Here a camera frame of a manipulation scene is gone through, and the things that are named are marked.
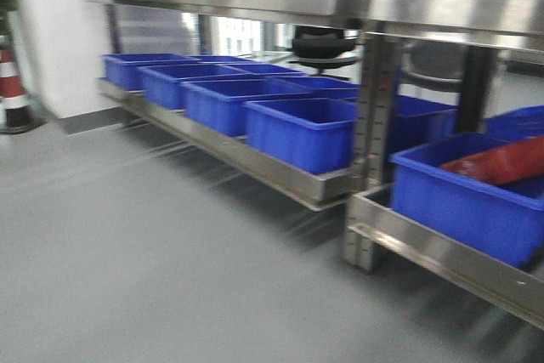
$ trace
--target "plastic crate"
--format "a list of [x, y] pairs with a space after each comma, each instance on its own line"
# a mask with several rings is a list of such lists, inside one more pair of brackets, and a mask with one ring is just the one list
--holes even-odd
[[529, 106], [493, 116], [485, 121], [489, 136], [521, 140], [544, 135], [544, 105]]
[[244, 59], [242, 57], [236, 57], [234, 55], [191, 55], [194, 59], [198, 59], [201, 63], [212, 64], [261, 64], [260, 61]]
[[275, 64], [235, 63], [235, 67], [240, 70], [247, 71], [253, 75], [262, 76], [262, 77], [290, 77], [290, 76], [302, 77], [307, 75], [304, 71], [294, 70], [292, 68], [283, 67], [281, 65], [275, 65]]
[[235, 67], [214, 64], [145, 67], [144, 98], [170, 110], [185, 107], [186, 81], [252, 77]]
[[194, 64], [197, 59], [178, 54], [106, 54], [102, 56], [105, 79], [127, 90], [142, 89], [139, 67]]
[[274, 77], [273, 81], [300, 87], [316, 98], [356, 99], [359, 89], [358, 84], [330, 77]]
[[338, 99], [249, 102], [247, 143], [310, 173], [349, 165], [355, 106]]
[[544, 177], [498, 187], [438, 168], [507, 143], [462, 133], [393, 155], [393, 210], [507, 264], [528, 261], [544, 243]]
[[186, 115], [229, 136], [246, 134], [244, 103], [308, 97], [299, 88], [267, 79], [188, 82]]
[[397, 95], [393, 132], [388, 151], [398, 152], [453, 134], [456, 107]]

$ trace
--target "traffic cone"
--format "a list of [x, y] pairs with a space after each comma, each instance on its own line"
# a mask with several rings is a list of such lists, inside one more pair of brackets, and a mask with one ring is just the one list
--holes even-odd
[[0, 128], [0, 133], [24, 133], [44, 124], [43, 119], [35, 118], [31, 113], [9, 48], [0, 49], [0, 96], [6, 119], [6, 125]]

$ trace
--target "red item in crate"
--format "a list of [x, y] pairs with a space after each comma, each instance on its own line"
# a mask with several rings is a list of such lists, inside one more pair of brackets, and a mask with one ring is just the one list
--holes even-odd
[[440, 168], [488, 184], [506, 184], [544, 174], [544, 135], [485, 150]]

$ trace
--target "shelf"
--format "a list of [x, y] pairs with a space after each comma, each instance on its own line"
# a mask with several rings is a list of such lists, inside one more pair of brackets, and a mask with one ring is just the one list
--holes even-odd
[[225, 136], [192, 121], [183, 112], [153, 104], [140, 92], [125, 91], [105, 80], [99, 80], [99, 88], [125, 111], [187, 140], [311, 210], [320, 211], [346, 200], [351, 179], [348, 169], [319, 175], [307, 173], [247, 146], [241, 139]]
[[307, 26], [360, 29], [368, 0], [91, 0]]
[[388, 196], [381, 189], [350, 199], [347, 259], [365, 251], [352, 240], [362, 235], [544, 329], [544, 281], [392, 211]]
[[544, 51], [544, 0], [371, 0], [367, 19], [395, 37]]

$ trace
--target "office chair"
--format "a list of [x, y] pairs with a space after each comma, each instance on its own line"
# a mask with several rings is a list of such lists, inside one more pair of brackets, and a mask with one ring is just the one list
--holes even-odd
[[345, 38], [342, 29], [296, 26], [292, 39], [292, 52], [298, 57], [294, 61], [302, 66], [317, 70], [315, 75], [325, 75], [325, 70], [344, 67], [356, 63], [357, 56], [338, 57], [355, 48], [355, 38]]

